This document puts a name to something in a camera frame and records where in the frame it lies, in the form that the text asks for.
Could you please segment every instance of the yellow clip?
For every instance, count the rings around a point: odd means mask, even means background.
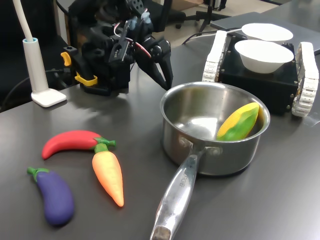
[[[66,67],[71,66],[71,57],[70,57],[70,55],[66,51],[62,52],[60,55],[61,55],[61,57],[63,57],[64,65]]]
[[[85,80],[84,78],[82,78],[79,73],[77,72],[76,73],[76,76],[74,77],[75,80],[77,80],[78,82],[82,83],[83,85],[87,86],[87,87],[90,87],[90,86],[93,86],[93,85],[96,85],[98,83],[98,78],[94,76],[94,79],[92,80]]]

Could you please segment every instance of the stainless steel saucepan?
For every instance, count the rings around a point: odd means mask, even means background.
[[[259,104],[257,121],[245,139],[217,141],[223,122],[238,108]],[[189,204],[197,172],[210,176],[243,170],[253,159],[260,135],[270,123],[266,106],[240,88],[211,82],[192,82],[170,89],[160,103],[162,143],[179,164],[156,212],[151,240],[172,240]]]

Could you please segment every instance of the purple eggplant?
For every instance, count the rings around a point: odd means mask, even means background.
[[[28,167],[27,173],[33,175],[41,190],[47,222],[54,226],[66,224],[75,212],[74,199],[67,183],[46,168]]]

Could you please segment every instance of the white bowl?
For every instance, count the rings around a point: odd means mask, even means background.
[[[247,38],[283,44],[293,38],[288,29],[270,23],[250,23],[241,28]]]
[[[294,54],[284,46],[270,41],[242,40],[235,45],[243,65],[252,72],[270,74],[284,63],[294,59]]]

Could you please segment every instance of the gray table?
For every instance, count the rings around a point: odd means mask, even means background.
[[[263,14],[320,32],[320,0],[292,0]]]
[[[285,29],[290,30],[293,33],[293,38],[288,40],[288,43],[294,45],[294,49],[298,49],[299,43],[301,42],[310,42],[313,44],[313,50],[315,54],[320,53],[320,33],[314,30],[307,29],[296,24],[292,24],[290,18],[288,20],[278,19],[275,16],[269,16],[264,13],[258,12],[249,12],[241,14],[234,17],[224,18],[217,21],[211,21],[211,26],[216,29],[229,29],[229,28],[242,28],[243,25],[251,23],[268,23],[281,26]],[[303,21],[303,17],[298,16],[300,21]],[[245,35],[242,31],[239,33],[234,33],[235,35],[242,34]]]
[[[173,85],[199,81],[212,37],[172,51]],[[160,99],[165,93],[141,70],[129,94],[116,98],[62,91],[68,102],[44,109],[30,102],[0,113],[0,233],[3,240],[149,239],[158,204],[177,166],[161,147]],[[176,240],[315,240],[320,234],[320,102],[309,117],[272,116],[254,161],[242,174],[198,176]],[[118,208],[92,169],[92,152],[41,158],[45,142],[70,130],[117,141],[125,203]],[[56,171],[75,198],[73,220],[49,226],[27,167]]]
[[[264,1],[270,4],[282,5],[290,2],[291,0],[261,0],[261,1]]]
[[[75,0],[57,0],[57,1],[64,9],[68,10],[71,4],[73,4]]]

